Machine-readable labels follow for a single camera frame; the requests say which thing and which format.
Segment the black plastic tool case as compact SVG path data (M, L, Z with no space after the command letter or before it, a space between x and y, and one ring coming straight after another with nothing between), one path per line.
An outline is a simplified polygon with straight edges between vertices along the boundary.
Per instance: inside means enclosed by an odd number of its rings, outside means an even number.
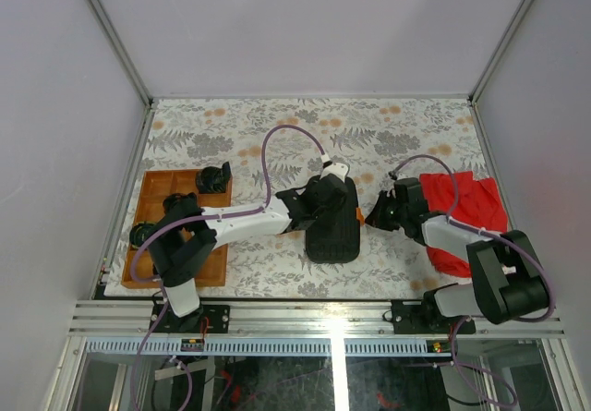
M306 231L305 251L314 263L345 264L359 255L362 214L354 180L347 177L345 185L347 195L341 208Z

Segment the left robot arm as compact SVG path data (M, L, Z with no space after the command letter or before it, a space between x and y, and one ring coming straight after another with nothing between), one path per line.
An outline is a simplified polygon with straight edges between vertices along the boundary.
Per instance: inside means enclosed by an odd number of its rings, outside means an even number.
M200 326L195 277L214 250L254 236L306 231L334 219L347 196L345 180L324 173L302 189L276 193L261 206L200 207L193 195L176 201L139 248L150 254L173 325L182 332Z

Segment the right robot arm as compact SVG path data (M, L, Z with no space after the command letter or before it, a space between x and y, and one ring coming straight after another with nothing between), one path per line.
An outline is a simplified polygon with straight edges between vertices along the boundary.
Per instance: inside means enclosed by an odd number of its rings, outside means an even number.
M454 317L481 316L493 324L544 320L555 299L527 235L507 230L507 216L490 178L469 173L423 174L382 190L366 223L402 230L424 246L433 266L467 284L428 291L423 325L441 332Z

